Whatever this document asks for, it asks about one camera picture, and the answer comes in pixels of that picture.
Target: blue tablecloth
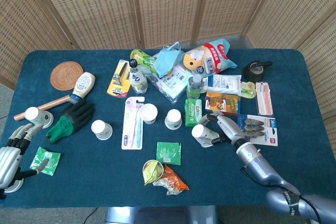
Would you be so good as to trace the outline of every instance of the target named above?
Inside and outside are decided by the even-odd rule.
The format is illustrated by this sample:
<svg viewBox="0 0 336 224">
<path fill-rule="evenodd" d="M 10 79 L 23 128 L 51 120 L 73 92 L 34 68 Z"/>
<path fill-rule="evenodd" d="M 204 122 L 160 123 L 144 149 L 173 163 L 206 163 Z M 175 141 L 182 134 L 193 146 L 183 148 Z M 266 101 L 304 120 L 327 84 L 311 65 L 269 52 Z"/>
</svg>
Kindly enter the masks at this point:
<svg viewBox="0 0 336 224">
<path fill-rule="evenodd" d="M 153 55 L 158 50 L 145 50 Z M 4 145 L 14 129 L 27 121 L 15 122 L 13 116 L 29 106 L 37 106 L 71 93 L 54 89 L 50 73 L 59 63 L 73 60 L 96 76 L 96 84 L 87 96 L 96 105 L 91 122 L 76 134 L 49 144 L 48 129 L 41 130 L 30 144 L 21 162 L 29 169 L 39 146 L 61 152 L 54 176 L 40 174 L 25 180 L 22 188 L 7 196 L 3 207 L 112 207 L 112 206 L 186 206 L 264 204 L 268 188 L 256 185 L 239 169 L 242 166 L 233 146 L 220 144 L 202 148 L 191 136 L 192 127 L 167 129 L 164 118 L 175 108 L 184 117 L 184 94 L 172 105 L 149 84 L 146 103 L 157 106 L 159 114 L 152 125 L 144 125 L 143 149 L 122 151 L 121 135 L 125 99 L 107 94 L 119 59 L 128 59 L 130 50 L 34 51 L 21 70 L 6 122 Z M 302 54 L 295 50 L 232 49 L 228 56 L 237 69 L 224 74 L 241 74 L 252 60 L 272 60 L 264 76 L 271 88 L 274 115 L 277 119 L 279 146 L 261 146 L 270 164 L 302 194 L 321 194 L 336 198 L 336 163 L 323 125 L 314 90 Z M 50 112 L 58 120 L 65 105 Z M 256 100 L 241 100 L 242 113 L 257 114 Z M 102 119 L 113 127 L 107 141 L 91 132 L 93 120 Z M 157 142 L 182 143 L 181 166 L 171 167 L 189 185 L 190 190 L 166 196 L 166 189 L 143 186 L 142 166 L 156 157 Z"/>
</svg>

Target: black glove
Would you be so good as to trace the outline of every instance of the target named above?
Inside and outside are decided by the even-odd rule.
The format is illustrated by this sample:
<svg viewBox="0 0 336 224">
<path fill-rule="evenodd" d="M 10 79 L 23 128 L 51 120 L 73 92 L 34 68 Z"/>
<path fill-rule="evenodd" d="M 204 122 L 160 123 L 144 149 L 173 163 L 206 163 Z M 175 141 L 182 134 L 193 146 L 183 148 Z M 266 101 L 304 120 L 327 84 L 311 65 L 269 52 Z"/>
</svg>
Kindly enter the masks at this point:
<svg viewBox="0 0 336 224">
<path fill-rule="evenodd" d="M 48 131 L 46 137 L 53 144 L 64 136 L 70 136 L 91 120 L 93 112 L 93 104 L 86 103 L 86 100 L 81 100 L 75 105 L 69 104 L 55 126 Z"/>
</svg>

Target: robotic hand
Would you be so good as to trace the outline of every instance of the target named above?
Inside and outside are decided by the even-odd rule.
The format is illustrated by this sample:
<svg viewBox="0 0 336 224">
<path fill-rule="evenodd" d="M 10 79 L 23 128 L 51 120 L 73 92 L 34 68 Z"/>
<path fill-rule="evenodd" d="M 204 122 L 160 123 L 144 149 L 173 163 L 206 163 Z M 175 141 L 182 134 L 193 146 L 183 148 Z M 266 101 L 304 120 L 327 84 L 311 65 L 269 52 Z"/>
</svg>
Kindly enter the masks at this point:
<svg viewBox="0 0 336 224">
<path fill-rule="evenodd" d="M 294 185 L 284 180 L 273 169 L 260 154 L 260 150 L 244 139 L 245 133 L 233 120 L 223 115 L 208 114 L 199 124 L 205 125 L 209 121 L 216 122 L 225 134 L 226 141 L 235 146 L 237 155 L 245 164 L 241 171 L 259 185 L 276 188 L 266 195 L 271 210 L 278 214 L 303 216 L 320 224 L 336 223 L 336 200 L 318 195 L 301 195 Z"/>
<path fill-rule="evenodd" d="M 13 132 L 6 146 L 0 148 L 0 200 L 6 198 L 4 193 L 13 193 L 19 190 L 24 178 L 39 174 L 48 164 L 49 159 L 45 159 L 36 169 L 25 172 L 21 172 L 19 167 L 31 139 L 42 127 L 43 124 L 22 125 Z"/>
</svg>

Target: green sachet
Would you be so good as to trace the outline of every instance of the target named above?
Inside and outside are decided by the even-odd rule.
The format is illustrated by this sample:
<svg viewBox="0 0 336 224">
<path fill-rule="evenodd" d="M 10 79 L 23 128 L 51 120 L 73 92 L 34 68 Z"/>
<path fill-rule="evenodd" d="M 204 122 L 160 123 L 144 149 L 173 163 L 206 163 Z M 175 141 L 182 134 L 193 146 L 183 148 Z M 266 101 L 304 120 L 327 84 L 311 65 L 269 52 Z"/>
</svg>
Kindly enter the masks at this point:
<svg viewBox="0 0 336 224">
<path fill-rule="evenodd" d="M 184 103 L 185 126 L 195 126 L 202 118 L 201 99 L 186 99 Z"/>
<path fill-rule="evenodd" d="M 162 175 L 163 169 L 161 165 L 156 160 L 151 160 L 145 164 L 143 168 L 142 175 L 143 180 L 145 181 L 144 185 L 152 183 L 158 180 Z"/>
<path fill-rule="evenodd" d="M 37 168 L 43 160 L 49 159 L 47 166 L 42 170 L 42 173 L 52 176 L 56 170 L 61 154 L 57 152 L 48 152 L 47 150 L 39 147 L 37 153 L 30 165 L 30 169 Z"/>
<path fill-rule="evenodd" d="M 171 165 L 181 165 L 181 144 L 158 142 L 156 160 Z"/>
</svg>

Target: woven screen panel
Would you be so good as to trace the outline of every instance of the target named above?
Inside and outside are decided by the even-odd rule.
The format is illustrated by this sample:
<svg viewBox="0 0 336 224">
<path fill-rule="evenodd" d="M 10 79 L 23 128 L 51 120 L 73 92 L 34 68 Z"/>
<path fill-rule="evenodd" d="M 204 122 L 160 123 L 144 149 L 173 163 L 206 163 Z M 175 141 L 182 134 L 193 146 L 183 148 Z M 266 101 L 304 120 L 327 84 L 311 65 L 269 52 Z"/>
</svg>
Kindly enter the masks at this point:
<svg viewBox="0 0 336 224">
<path fill-rule="evenodd" d="M 13 87 L 29 52 L 72 46 L 36 0 L 0 1 L 0 77 Z"/>
<path fill-rule="evenodd" d="M 128 0 L 51 0 L 81 49 L 134 48 Z"/>
<path fill-rule="evenodd" d="M 332 151 L 334 152 L 334 156 L 336 159 L 336 122 L 329 123 L 325 126 L 328 132 L 328 137 L 329 137 L 329 141 L 331 144 L 331 148 L 332 148 Z"/>
<path fill-rule="evenodd" d="M 255 47 L 291 48 L 336 0 L 266 0 L 247 36 Z"/>
<path fill-rule="evenodd" d="M 198 0 L 139 0 L 145 47 L 190 40 Z"/>
<path fill-rule="evenodd" d="M 199 37 L 240 33 L 258 0 L 205 0 Z"/>
<path fill-rule="evenodd" d="M 336 110 L 336 19 L 301 49 L 322 114 Z"/>
</svg>

